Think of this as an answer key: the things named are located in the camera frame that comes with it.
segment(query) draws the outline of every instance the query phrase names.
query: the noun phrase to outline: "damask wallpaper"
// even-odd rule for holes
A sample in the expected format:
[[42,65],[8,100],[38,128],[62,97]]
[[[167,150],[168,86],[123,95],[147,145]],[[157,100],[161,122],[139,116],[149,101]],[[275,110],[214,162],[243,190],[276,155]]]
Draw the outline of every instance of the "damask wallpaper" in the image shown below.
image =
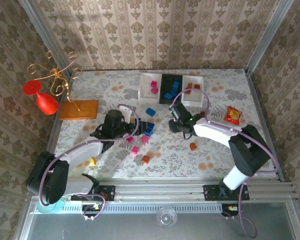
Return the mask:
[[300,201],[300,0],[295,0],[254,71],[267,124]]
[[[26,179],[47,146],[54,120],[22,92],[32,77],[27,73],[30,63],[51,66],[46,50],[19,2],[0,0],[0,240],[13,237]],[[48,87],[43,85],[41,91],[48,92]]]
[[33,0],[84,70],[244,68],[279,0]]

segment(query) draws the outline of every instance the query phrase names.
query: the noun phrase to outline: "pink block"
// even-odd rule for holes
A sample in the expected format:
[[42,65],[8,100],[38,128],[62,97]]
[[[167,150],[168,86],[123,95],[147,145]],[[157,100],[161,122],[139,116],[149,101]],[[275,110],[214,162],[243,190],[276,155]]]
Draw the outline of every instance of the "pink block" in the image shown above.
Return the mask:
[[155,88],[157,86],[157,82],[156,81],[152,81],[150,84],[151,87]]
[[139,152],[139,148],[138,148],[137,146],[134,146],[134,147],[132,148],[132,153],[133,153],[134,155],[137,155],[138,152]]
[[152,92],[153,94],[157,94],[158,88],[156,88],[156,87],[152,88],[152,89],[151,89],[151,92]]
[[143,136],[141,137],[141,141],[142,141],[144,144],[146,144],[146,143],[149,141],[149,137],[146,136],[146,135],[143,135]]
[[127,139],[125,139],[125,140],[127,140],[127,141],[128,141],[128,143],[132,143],[132,142],[133,142],[133,140],[134,140],[134,138],[131,136],[131,137],[128,137]]

